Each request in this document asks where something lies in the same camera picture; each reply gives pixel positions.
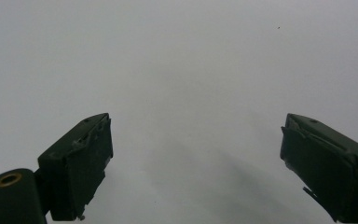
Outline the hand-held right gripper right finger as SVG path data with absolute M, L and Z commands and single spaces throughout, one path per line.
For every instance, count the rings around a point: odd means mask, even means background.
M 358 143 L 317 119 L 289 114 L 280 157 L 334 220 L 358 223 Z

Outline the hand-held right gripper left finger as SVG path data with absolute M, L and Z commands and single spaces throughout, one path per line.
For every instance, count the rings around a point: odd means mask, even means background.
M 111 119 L 102 113 L 81 120 L 38 157 L 41 177 L 52 189 L 54 220 L 83 216 L 113 155 Z

